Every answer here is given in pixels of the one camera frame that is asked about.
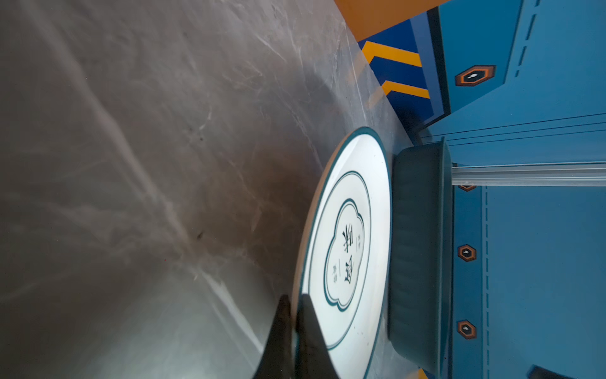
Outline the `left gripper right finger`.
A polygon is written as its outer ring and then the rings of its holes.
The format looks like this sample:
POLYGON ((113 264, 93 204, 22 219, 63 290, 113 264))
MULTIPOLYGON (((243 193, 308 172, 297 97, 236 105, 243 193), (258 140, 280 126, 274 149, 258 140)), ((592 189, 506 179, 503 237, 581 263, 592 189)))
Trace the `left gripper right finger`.
POLYGON ((296 378, 338 378, 317 319, 312 299, 301 295, 296 319, 298 347, 295 355, 296 378))

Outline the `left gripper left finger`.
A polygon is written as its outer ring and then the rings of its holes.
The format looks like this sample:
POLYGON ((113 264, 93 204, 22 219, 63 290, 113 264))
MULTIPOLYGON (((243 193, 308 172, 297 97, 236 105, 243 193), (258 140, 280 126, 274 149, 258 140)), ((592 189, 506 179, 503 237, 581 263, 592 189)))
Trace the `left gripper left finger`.
POLYGON ((292 333, 290 299, 288 295, 282 295, 254 379, 288 379, 294 375, 292 333))

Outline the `white clover pattern plate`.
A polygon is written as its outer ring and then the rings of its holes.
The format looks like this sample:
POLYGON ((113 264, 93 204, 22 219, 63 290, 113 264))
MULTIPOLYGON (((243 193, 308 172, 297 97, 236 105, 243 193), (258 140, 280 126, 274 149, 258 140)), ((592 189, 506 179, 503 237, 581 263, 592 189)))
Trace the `white clover pattern plate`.
POLYGON ((391 247, 391 177, 377 132, 338 145, 309 207, 291 296, 308 295, 336 374, 365 378, 380 329, 391 247))

